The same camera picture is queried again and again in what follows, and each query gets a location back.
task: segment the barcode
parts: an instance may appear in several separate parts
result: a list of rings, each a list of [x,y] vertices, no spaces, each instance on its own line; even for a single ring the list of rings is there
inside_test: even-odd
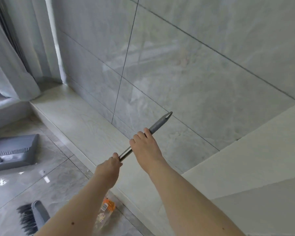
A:
[[[105,204],[103,204],[103,206],[101,207],[101,210],[102,210],[102,211],[105,211],[105,210],[107,209],[107,207],[108,207],[108,204],[105,203]]]

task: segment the dustpan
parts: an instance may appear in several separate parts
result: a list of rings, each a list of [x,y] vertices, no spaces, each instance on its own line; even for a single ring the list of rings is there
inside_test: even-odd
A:
[[[35,163],[38,134],[0,138],[0,170]]]

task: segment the forearm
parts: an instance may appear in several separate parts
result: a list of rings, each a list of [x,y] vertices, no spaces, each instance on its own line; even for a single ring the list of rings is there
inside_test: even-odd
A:
[[[149,175],[161,196],[170,225],[177,236],[244,236],[218,207],[169,165],[156,164]]]
[[[88,236],[108,187],[93,176],[87,185],[63,206],[35,236]]]

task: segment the person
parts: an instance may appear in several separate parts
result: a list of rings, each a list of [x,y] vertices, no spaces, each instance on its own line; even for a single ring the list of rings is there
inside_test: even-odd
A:
[[[148,128],[130,140],[143,170],[150,176],[165,206],[169,223],[177,236],[232,235],[243,232],[210,200],[173,170],[162,156]],[[63,206],[35,236],[89,236],[103,198],[119,175],[118,154],[98,165],[87,185]],[[192,206],[186,208],[188,197]]]

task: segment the person's right arm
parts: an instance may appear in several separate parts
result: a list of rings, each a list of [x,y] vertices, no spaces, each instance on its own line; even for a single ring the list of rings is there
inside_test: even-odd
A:
[[[134,135],[130,146],[161,196],[175,234],[244,236],[217,206],[167,164],[149,129],[144,132],[146,136],[142,132]]]

